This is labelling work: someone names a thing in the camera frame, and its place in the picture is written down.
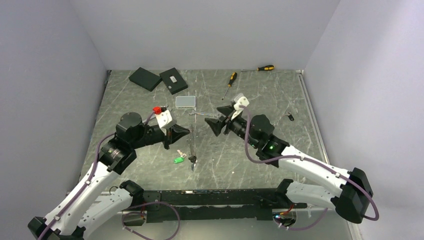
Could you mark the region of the key with green tag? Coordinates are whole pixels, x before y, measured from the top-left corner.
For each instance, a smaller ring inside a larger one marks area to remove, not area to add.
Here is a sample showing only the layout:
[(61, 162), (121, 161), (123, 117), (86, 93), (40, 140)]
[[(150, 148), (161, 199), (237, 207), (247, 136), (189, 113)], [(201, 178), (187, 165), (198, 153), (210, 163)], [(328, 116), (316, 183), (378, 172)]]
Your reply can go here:
[(185, 158), (186, 158), (186, 156), (187, 156), (187, 154), (186, 153), (184, 153), (184, 152), (182, 152), (181, 150), (177, 150), (177, 152), (178, 152), (178, 154), (179, 154), (179, 157), (177, 157), (177, 158), (175, 158), (174, 160), (173, 160), (173, 163), (174, 164), (179, 164), (179, 163), (182, 163), (182, 162), (184, 162), (185, 161)]

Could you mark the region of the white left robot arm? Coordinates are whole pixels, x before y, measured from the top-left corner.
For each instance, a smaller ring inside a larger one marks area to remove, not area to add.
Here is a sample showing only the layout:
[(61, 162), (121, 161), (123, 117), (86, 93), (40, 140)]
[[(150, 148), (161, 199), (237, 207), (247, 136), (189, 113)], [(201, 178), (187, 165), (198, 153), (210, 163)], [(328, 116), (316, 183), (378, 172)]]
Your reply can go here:
[(97, 144), (91, 167), (74, 189), (46, 216), (36, 216), (28, 223), (37, 240), (84, 240), (116, 212), (143, 205), (144, 189), (131, 180), (122, 182), (105, 200), (95, 201), (137, 158), (137, 149), (163, 143), (168, 150), (190, 133), (166, 107), (154, 107), (149, 116), (155, 117), (156, 125), (150, 126), (136, 112), (120, 118), (115, 132), (105, 137), (108, 142)]

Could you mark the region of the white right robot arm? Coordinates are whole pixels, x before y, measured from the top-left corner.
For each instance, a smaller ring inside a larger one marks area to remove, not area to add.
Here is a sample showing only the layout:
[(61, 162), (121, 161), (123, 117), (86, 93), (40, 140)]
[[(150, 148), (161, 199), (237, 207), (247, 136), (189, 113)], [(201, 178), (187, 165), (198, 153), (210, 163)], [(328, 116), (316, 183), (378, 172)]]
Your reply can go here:
[(362, 169), (339, 168), (301, 152), (274, 135), (275, 127), (264, 114), (252, 116), (244, 107), (243, 111), (247, 113), (247, 119), (244, 119), (230, 105), (218, 107), (218, 110), (221, 116), (205, 119), (216, 136), (232, 132), (243, 139), (245, 154), (251, 162), (283, 167), (313, 181), (314, 184), (310, 185), (282, 180), (275, 194), (280, 207), (308, 203), (335, 210), (341, 218), (354, 224), (360, 224), (364, 219), (379, 220), (374, 193)]

